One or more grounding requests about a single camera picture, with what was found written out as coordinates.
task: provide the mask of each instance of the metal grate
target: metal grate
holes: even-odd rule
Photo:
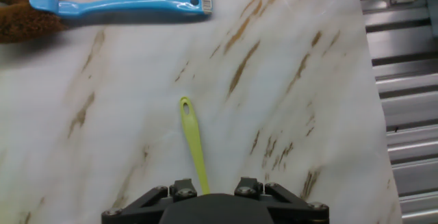
[[[438,220],[438,44],[426,0],[361,0],[404,223]]]

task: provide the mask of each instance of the marble surface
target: marble surface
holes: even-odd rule
[[[100,223],[186,177],[201,191],[185,95],[212,192],[251,176],[332,223],[402,222],[359,0],[214,5],[198,23],[123,15],[0,46],[2,224]]]

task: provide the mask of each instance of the yellow plastic utensil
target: yellow plastic utensil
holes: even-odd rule
[[[199,136],[198,120],[193,110],[192,102],[188,97],[181,98],[181,120],[183,123],[183,129],[187,143],[189,144],[190,151],[192,152],[193,163],[198,173],[199,182],[203,194],[209,194],[210,188],[207,181],[207,172],[205,171],[203,148],[201,146],[201,137]]]

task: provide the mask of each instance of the blue brush handle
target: blue brush handle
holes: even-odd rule
[[[52,12],[61,18],[79,18],[95,12],[123,10],[158,10],[189,14],[211,14],[211,0],[103,0],[75,3],[59,0],[29,0],[40,11]]]

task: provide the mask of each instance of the bolt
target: bolt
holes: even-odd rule
[[[257,183],[257,190],[258,190],[259,192],[263,192],[263,183],[261,183],[261,182],[258,182],[258,183]]]
[[[165,187],[165,186],[157,186],[157,187],[155,187],[155,189],[157,189],[157,190],[167,190],[167,187]]]
[[[180,197],[191,197],[195,194],[195,192],[192,189],[184,188],[177,192],[177,195]]]
[[[114,215],[121,214],[122,211],[123,211],[122,208],[110,208],[109,210],[105,211],[105,214],[109,215],[109,216],[114,216]]]
[[[309,206],[311,208],[314,208],[315,210],[325,210],[325,209],[329,208],[327,205],[320,203],[320,202],[309,203]]]
[[[276,183],[267,183],[266,186],[267,187],[274,187],[274,186],[276,186]]]
[[[175,194],[175,185],[170,185],[170,186],[169,186],[169,193],[170,193],[171,195],[174,195],[174,194]]]
[[[237,189],[237,192],[242,195],[252,195],[255,194],[255,190],[249,188],[248,186],[242,186]]]

